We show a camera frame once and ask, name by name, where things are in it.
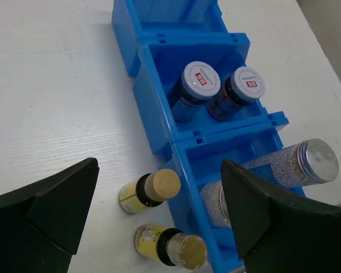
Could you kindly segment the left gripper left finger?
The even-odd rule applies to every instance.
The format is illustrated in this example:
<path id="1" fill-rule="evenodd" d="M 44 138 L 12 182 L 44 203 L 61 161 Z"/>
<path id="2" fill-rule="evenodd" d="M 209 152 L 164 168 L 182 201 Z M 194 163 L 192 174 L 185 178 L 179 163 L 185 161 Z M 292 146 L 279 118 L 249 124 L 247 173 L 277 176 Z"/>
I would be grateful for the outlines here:
<path id="1" fill-rule="evenodd" d="M 98 174 L 97 159 L 87 158 L 0 195 L 0 272 L 67 272 Z"/>

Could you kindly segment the small amber bottle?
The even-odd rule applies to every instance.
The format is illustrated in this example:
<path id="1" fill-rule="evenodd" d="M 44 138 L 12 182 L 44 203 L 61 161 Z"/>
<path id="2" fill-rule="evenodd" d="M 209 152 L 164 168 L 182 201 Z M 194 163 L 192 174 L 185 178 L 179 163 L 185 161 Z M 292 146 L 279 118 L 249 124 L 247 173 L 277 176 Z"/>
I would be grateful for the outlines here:
<path id="1" fill-rule="evenodd" d="M 174 198 L 180 189 L 179 175 L 172 169 L 163 168 L 124 185 L 119 191 L 119 204 L 124 211 L 138 214 Z"/>
<path id="2" fill-rule="evenodd" d="M 207 261 L 204 240 L 174 227 L 142 225 L 135 233 L 134 244 L 141 256 L 170 267 L 197 270 Z"/>

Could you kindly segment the red-logo lid jar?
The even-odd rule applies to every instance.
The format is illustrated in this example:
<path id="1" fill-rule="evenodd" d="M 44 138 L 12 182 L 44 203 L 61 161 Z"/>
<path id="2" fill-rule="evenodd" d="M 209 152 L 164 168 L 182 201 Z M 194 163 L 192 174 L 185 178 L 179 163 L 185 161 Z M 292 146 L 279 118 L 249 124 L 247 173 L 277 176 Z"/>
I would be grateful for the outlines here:
<path id="1" fill-rule="evenodd" d="M 239 67 L 207 103 L 207 109 L 215 119 L 228 121 L 239 110 L 260 99 L 264 93 L 265 84 L 259 73 L 250 67 Z"/>
<path id="2" fill-rule="evenodd" d="M 181 122 L 192 119 L 220 88 L 220 77 L 211 65 L 192 61 L 167 96 L 173 118 Z"/>

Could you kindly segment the silver-lid blue-label bottle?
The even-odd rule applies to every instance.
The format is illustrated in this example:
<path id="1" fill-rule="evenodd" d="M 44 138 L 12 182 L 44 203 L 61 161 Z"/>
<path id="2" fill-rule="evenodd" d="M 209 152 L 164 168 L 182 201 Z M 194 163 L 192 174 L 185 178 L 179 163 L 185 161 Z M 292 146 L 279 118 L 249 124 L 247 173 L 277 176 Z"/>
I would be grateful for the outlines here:
<path id="1" fill-rule="evenodd" d="M 231 229 L 222 181 L 217 180 L 205 184 L 200 195 L 211 225 L 215 228 Z"/>
<path id="2" fill-rule="evenodd" d="M 339 163 L 333 149 L 321 139 L 309 139 L 242 164 L 245 169 L 270 165 L 277 182 L 285 188 L 334 181 Z"/>

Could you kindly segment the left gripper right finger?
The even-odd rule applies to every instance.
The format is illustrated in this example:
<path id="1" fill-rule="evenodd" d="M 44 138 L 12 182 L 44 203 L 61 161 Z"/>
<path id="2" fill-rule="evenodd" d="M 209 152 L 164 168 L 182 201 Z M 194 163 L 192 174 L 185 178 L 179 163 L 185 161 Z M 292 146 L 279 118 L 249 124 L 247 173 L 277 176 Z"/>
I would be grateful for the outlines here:
<path id="1" fill-rule="evenodd" d="M 341 207 L 300 196 L 232 160 L 221 167 L 247 272 L 341 272 Z"/>

